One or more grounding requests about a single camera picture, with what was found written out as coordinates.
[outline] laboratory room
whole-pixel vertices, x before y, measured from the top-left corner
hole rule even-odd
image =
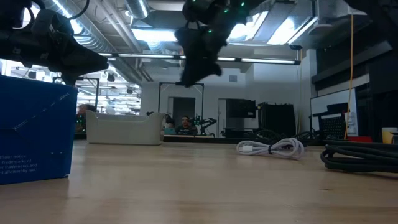
[[[395,224],[398,1],[1,0],[0,223]]]

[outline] wooden table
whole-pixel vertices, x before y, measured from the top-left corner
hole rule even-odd
[[[75,143],[68,179],[0,186],[2,224],[398,223],[396,175],[239,156],[234,145]]]

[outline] orange cable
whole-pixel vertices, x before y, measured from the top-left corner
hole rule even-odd
[[[303,61],[303,49],[300,50],[300,61]],[[300,63],[300,106],[302,104],[302,77],[303,77],[303,66]],[[301,131],[301,109],[298,109],[298,133]]]

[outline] red object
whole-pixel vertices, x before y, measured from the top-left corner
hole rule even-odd
[[[373,142],[370,136],[348,136],[347,139],[356,142]]]

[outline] white container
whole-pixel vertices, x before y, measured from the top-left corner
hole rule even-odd
[[[150,116],[108,115],[86,111],[87,142],[90,144],[160,145],[164,114]]]

